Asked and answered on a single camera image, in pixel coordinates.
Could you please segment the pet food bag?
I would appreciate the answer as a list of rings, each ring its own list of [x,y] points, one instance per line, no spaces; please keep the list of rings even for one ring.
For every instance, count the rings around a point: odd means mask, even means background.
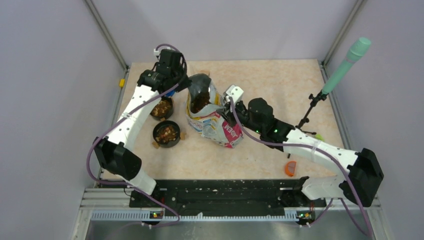
[[[235,148],[243,140],[243,133],[238,125],[230,126],[218,113],[223,109],[222,96],[212,79],[205,73],[192,75],[189,79],[191,86],[185,102],[188,124],[203,138],[226,148]]]

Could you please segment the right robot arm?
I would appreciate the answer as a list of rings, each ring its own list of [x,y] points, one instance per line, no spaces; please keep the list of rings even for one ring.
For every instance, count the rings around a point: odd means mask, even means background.
[[[232,127],[240,127],[251,139],[269,148],[303,157],[335,173],[333,177],[301,177],[293,192],[297,205],[307,206],[321,198],[345,198],[358,206],[372,205],[384,179],[372,150],[354,151],[318,140],[275,118],[273,108],[263,98],[244,105],[243,94],[233,84],[220,97],[219,114]]]

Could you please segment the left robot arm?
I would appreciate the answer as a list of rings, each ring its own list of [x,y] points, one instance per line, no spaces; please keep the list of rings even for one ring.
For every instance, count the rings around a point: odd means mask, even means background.
[[[156,181],[142,167],[133,148],[135,141],[154,107],[168,93],[177,93],[191,85],[184,55],[166,45],[154,50],[157,62],[143,71],[133,95],[118,121],[98,137],[92,149],[102,169],[117,176],[129,186],[142,191],[141,200],[149,207],[160,202]]]

